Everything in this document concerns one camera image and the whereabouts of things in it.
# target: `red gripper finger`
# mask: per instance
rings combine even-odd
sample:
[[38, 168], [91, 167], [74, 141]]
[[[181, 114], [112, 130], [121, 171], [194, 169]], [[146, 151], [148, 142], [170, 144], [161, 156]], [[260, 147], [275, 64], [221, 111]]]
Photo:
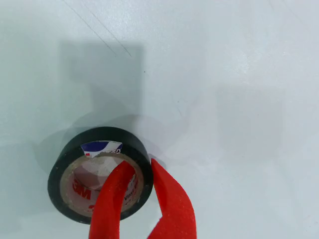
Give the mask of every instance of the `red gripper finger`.
[[195, 213], [189, 197], [155, 159], [152, 159], [152, 170], [162, 218], [148, 238], [195, 239]]
[[122, 203], [134, 173], [134, 168], [125, 161], [111, 172], [94, 207], [89, 239], [120, 238]]

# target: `printed label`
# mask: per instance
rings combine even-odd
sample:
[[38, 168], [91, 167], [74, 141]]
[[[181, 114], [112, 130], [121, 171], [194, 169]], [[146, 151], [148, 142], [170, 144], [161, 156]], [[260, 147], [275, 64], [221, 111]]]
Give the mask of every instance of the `printed label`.
[[123, 144], [114, 141], [94, 141], [81, 145], [88, 158], [94, 158], [100, 153], [121, 153]]

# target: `tape inner hole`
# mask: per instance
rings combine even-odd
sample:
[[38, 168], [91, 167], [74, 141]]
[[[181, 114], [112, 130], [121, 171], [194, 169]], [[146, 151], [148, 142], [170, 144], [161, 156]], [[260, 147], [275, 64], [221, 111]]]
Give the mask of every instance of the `tape inner hole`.
[[[67, 194], [72, 204], [84, 212], [93, 212], [100, 190], [110, 173], [123, 161], [111, 156], [98, 156], [84, 161], [69, 177]], [[123, 208], [135, 201], [138, 178], [130, 180], [123, 199]]]

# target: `3m logo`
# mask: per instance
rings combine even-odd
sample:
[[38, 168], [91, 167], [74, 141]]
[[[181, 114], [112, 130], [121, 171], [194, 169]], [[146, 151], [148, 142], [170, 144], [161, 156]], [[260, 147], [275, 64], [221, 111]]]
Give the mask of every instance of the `3m logo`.
[[88, 188], [84, 188], [78, 180], [74, 179], [74, 182], [72, 183], [72, 188], [74, 192], [79, 194], [82, 198], [86, 198], [88, 200], [91, 199], [91, 190]]

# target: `tape roll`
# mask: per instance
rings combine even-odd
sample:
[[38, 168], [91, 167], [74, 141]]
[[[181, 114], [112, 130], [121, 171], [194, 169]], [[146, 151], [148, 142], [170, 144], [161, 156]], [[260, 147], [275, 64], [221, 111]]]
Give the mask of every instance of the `tape roll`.
[[89, 224], [99, 190], [123, 160], [135, 170], [121, 210], [121, 220], [129, 217], [149, 198], [153, 173], [142, 142], [115, 127], [87, 130], [66, 144], [48, 179], [52, 203], [68, 218]]

